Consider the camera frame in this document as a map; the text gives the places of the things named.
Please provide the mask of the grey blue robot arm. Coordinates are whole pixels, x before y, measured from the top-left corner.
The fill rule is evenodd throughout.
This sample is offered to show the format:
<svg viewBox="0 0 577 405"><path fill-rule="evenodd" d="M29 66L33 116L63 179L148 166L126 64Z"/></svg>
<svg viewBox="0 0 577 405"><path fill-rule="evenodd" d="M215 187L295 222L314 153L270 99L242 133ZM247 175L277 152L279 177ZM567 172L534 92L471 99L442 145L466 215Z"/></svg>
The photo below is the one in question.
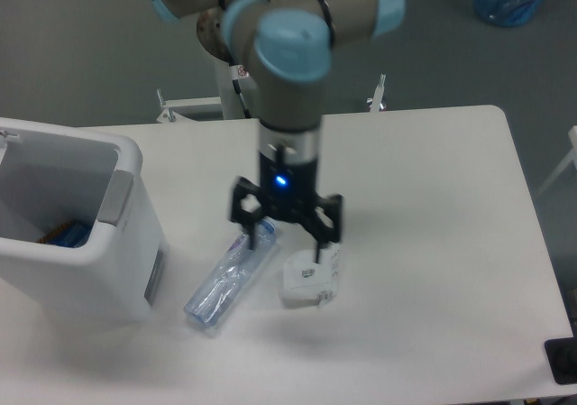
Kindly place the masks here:
<svg viewBox="0 0 577 405"><path fill-rule="evenodd" d="M223 12L220 34L232 60L259 89L260 180L239 178L232 222L249 236L266 217L300 225L317 249L341 240L343 197L316 190L323 111L321 99L334 48L373 39L403 21L406 0L151 0L176 21Z"/></svg>

